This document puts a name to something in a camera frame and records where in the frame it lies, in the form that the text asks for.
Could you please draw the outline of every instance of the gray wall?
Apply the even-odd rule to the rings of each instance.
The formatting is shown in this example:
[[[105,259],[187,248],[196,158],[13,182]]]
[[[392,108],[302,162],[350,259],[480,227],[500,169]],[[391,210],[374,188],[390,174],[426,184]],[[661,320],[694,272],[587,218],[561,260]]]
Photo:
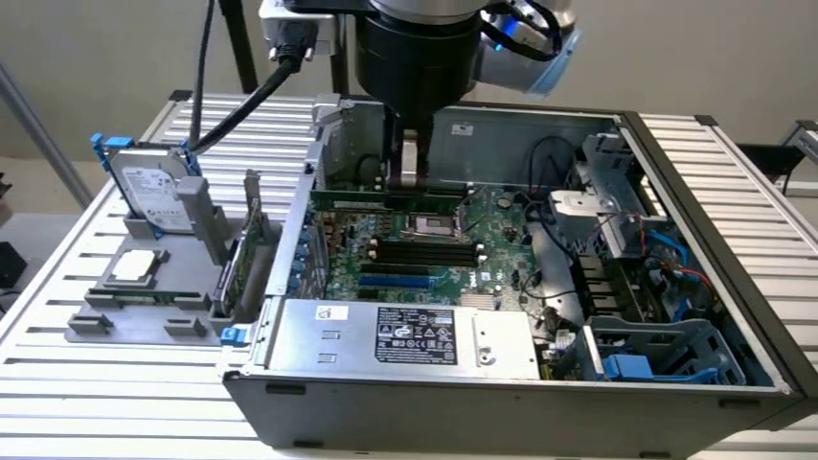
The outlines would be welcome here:
[[[204,0],[0,0],[0,58],[73,159],[92,159],[93,131],[138,135],[172,89],[190,88]],[[258,73],[270,67],[246,15]],[[549,104],[709,113],[743,141],[774,142],[818,117],[815,0],[574,0],[586,40]],[[318,59],[286,94],[327,91]],[[239,83],[218,16],[207,91]],[[470,96],[518,101],[480,86]],[[37,157],[4,106],[0,155]]]

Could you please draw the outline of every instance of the label sticker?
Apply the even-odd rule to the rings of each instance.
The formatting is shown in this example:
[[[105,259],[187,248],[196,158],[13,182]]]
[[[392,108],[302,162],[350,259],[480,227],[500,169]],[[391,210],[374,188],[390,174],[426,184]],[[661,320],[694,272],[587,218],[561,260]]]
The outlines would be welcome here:
[[[451,133],[455,136],[471,136],[474,134],[474,125],[452,125]]]
[[[380,362],[458,364],[454,310],[379,307],[375,358]]]
[[[336,199],[334,201],[334,206],[342,209],[370,209],[370,210],[384,210],[386,206],[383,203],[370,203],[367,201],[342,201]]]
[[[150,168],[126,167],[122,171],[144,218],[168,232],[190,232],[191,219],[175,195],[172,176]]]
[[[322,321],[347,321],[348,307],[346,305],[319,305],[316,307],[316,319]]]

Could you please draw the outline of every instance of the capacitor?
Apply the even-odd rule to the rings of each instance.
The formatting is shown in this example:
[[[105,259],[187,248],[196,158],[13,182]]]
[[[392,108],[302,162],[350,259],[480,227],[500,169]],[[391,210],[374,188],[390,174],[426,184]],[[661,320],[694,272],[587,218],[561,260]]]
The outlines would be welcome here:
[[[287,279],[287,291],[292,292],[302,286],[302,280],[296,276],[290,276]]]
[[[506,196],[500,196],[498,198],[498,207],[503,210],[507,211],[508,209],[511,209],[511,205],[514,204],[514,201],[507,198]]]
[[[302,230],[302,233],[298,235],[298,243],[307,244],[312,239],[312,235],[310,234],[310,230]]]
[[[292,266],[290,267],[290,273],[294,275],[300,274],[304,271],[304,263],[302,261],[292,261]]]

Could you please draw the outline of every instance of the cable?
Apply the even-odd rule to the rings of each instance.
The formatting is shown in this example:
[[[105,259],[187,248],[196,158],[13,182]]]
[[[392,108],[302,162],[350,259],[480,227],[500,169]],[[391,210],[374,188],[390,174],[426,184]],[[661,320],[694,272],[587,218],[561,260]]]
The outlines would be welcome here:
[[[566,290],[563,292],[559,292],[557,294],[551,294],[551,295],[534,295],[530,293],[529,291],[529,283],[531,281],[531,278],[534,278],[534,275],[537,275],[537,273],[539,273],[542,270],[537,269],[537,271],[534,271],[534,273],[531,275],[529,275],[529,278],[526,278],[526,281],[523,282],[523,292],[526,293],[526,295],[531,298],[531,299],[537,299],[537,300],[551,300],[551,299],[557,299],[558,297],[563,297],[563,295],[567,294],[577,294],[577,289],[571,289],[571,290]]]
[[[302,70],[302,62],[311,50],[315,50],[318,40],[318,24],[311,21],[286,21],[280,27],[276,37],[275,50],[279,68],[275,70],[264,84],[256,88],[254,94],[230,112],[230,115],[219,122],[196,143],[191,143],[190,150],[194,154],[206,152],[230,134],[235,127],[244,121],[250,114],[256,110],[264,100],[287,81],[290,75]]]
[[[478,219],[474,221],[474,223],[472,223],[472,224],[471,224],[468,227],[466,227],[466,229],[463,230],[463,232],[462,232],[462,233],[467,233],[467,232],[468,232],[468,231],[470,231],[470,230],[471,230],[471,229],[472,229],[472,228],[476,226],[476,224],[478,224],[478,223],[480,223],[480,222],[482,222],[482,221],[486,219],[486,216],[488,216],[488,215],[487,215],[487,214],[484,214],[483,216],[480,216],[480,217],[479,217],[479,218],[478,218]]]
[[[787,196],[787,188],[790,187],[790,179],[793,178],[794,171],[795,171],[795,168],[793,168],[793,170],[787,174],[787,178],[783,179],[783,187],[781,187],[781,194],[785,196]]]
[[[199,155],[214,147],[219,141],[230,134],[235,127],[244,121],[254,110],[258,109],[260,103],[270,97],[272,93],[279,89],[290,75],[295,74],[299,70],[299,63],[294,59],[287,58],[282,60],[279,68],[272,73],[264,84],[254,91],[254,94],[244,100],[244,102],[232,109],[230,115],[219,122],[216,127],[202,137],[195,145],[191,145],[191,152]]]
[[[526,208],[523,208],[523,217],[529,217],[529,208],[531,207],[531,205],[535,203],[535,201],[526,196],[526,194],[518,192],[515,196],[522,196],[527,201],[529,201],[529,205],[526,206]],[[542,224],[543,229],[546,230],[546,234],[549,235],[549,238],[551,239],[551,242],[554,243],[554,245],[558,247],[558,249],[565,253],[565,255],[567,256],[567,258],[575,262],[577,260],[577,255],[571,252],[571,250],[565,246],[565,244],[562,244],[561,239],[557,237],[557,235],[554,234],[554,232],[551,231],[551,227],[549,225],[549,222],[546,221],[546,218],[543,218],[542,216],[542,212],[539,210],[537,210],[537,221]]]
[[[563,141],[565,144],[569,146],[570,151],[574,151],[574,144],[571,144],[571,142],[567,139],[565,139],[562,136],[558,136],[558,135],[546,136],[534,143],[534,145],[531,146],[529,150],[529,193],[531,193],[534,189],[534,154],[537,153],[537,149],[539,149],[543,142],[553,141],[553,140]],[[538,193],[539,190],[542,189],[542,175],[539,176],[539,184],[537,185],[535,193]]]
[[[565,244],[562,244],[561,239],[558,238],[558,236],[554,234],[554,232],[551,231],[551,226],[549,225],[549,222],[546,221],[546,218],[543,218],[542,216],[542,212],[537,211],[537,215],[539,216],[539,223],[542,224],[542,227],[546,229],[546,234],[549,235],[549,238],[551,239],[551,242],[554,243],[554,245],[558,247],[558,249],[565,253],[565,255],[567,256],[567,258],[574,261],[577,259],[577,255],[571,252],[571,250],[565,246]]]
[[[705,275],[705,273],[691,270],[690,268],[677,268],[677,271],[679,271],[681,273],[687,273],[690,275],[694,275],[695,277],[699,278],[699,280],[702,280],[702,284],[705,285],[705,288],[707,289],[707,293],[711,295],[711,300],[715,303],[715,290],[713,288],[713,282],[710,280],[710,278],[707,277],[707,275]]]
[[[207,44],[210,42],[210,31],[214,25],[214,10],[216,0],[207,2],[207,14],[204,15],[204,26],[202,27],[202,42],[199,43],[199,57],[196,63],[196,81],[194,83],[194,114],[191,115],[191,134],[190,144],[199,142],[202,133],[202,100],[204,99],[204,63],[207,61]]]

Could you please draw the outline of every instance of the aluminum extrusion table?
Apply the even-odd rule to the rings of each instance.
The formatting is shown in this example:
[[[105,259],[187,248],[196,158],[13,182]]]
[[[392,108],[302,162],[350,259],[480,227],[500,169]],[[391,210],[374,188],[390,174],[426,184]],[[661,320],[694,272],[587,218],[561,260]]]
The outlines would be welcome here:
[[[242,99],[206,97],[206,129]],[[773,308],[818,364],[818,261],[805,256],[815,251],[814,230],[810,234],[801,228],[798,213],[763,185],[763,177],[757,177],[717,127],[698,125],[693,117],[646,115],[645,119]],[[170,102],[143,140],[180,140],[190,120],[191,105]],[[200,157],[214,201],[228,214],[244,213],[242,179],[248,168],[264,172],[262,197],[271,218],[287,214],[314,137],[311,122],[312,100],[274,98]],[[216,375],[219,348],[65,341],[68,318],[124,238],[124,213],[124,202],[108,182],[0,323],[0,457],[362,458],[355,452],[274,451],[256,439]],[[790,269],[765,265],[767,258],[758,256],[769,250],[787,259]],[[232,356],[238,365],[246,354]],[[778,432],[738,433],[693,458],[815,457],[818,416]],[[366,458],[440,456],[372,452]]]

